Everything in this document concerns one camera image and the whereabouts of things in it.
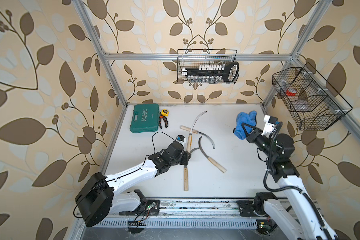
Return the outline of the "blue grey microfiber rag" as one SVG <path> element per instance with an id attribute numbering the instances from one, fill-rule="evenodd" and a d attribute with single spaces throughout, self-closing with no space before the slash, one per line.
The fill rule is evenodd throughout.
<path id="1" fill-rule="evenodd" d="M 257 125 L 257 112 L 241 112 L 236 117 L 236 127 L 233 133 L 240 140 L 245 140 Z"/>

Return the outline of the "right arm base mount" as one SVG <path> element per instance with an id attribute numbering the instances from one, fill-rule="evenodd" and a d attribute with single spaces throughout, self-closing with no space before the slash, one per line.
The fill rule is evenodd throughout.
<path id="1" fill-rule="evenodd" d="M 264 217 L 264 202 L 267 200 L 278 200 L 279 198 L 271 192 L 256 193 L 253 200 L 237 201 L 241 217 Z"/>

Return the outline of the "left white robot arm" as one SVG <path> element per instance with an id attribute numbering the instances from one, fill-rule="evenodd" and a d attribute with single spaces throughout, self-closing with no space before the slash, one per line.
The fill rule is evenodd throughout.
<path id="1" fill-rule="evenodd" d="M 86 227 L 90 228 L 116 212 L 143 213 L 148 201 L 140 190 L 125 191 L 140 182 L 166 173 L 170 167 L 187 166 L 192 154 L 184 150 L 179 141 L 172 142 L 166 149 L 145 157 L 135 167 L 111 175 L 101 172 L 93 174 L 75 198 Z"/>

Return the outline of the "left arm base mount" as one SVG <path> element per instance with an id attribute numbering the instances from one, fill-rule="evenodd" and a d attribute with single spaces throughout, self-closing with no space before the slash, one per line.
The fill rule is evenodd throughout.
<path id="1" fill-rule="evenodd" d="M 142 214 L 144 211 L 150 212 L 152 216 L 158 216 L 160 212 L 160 203 L 161 201 L 158 199 L 147 199 L 144 194 L 140 190 L 133 190 L 126 193 L 128 197 L 130 197 L 132 201 L 132 206 L 136 206 L 133 210 L 130 208 L 123 208 L 122 211 L 119 211 L 118 214 L 121 216 L 137 216 L 138 214 Z"/>

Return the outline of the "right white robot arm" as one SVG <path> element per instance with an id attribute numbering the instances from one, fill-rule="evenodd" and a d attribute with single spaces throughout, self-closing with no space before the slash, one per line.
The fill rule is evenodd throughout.
<path id="1" fill-rule="evenodd" d="M 289 240 L 338 240 L 290 160 L 295 150 L 293 139 L 279 134 L 280 129 L 277 125 L 268 137 L 259 128 L 246 133 L 246 140 L 268 156 L 263 179 L 266 192 L 256 195 L 254 212 L 271 217 Z"/>

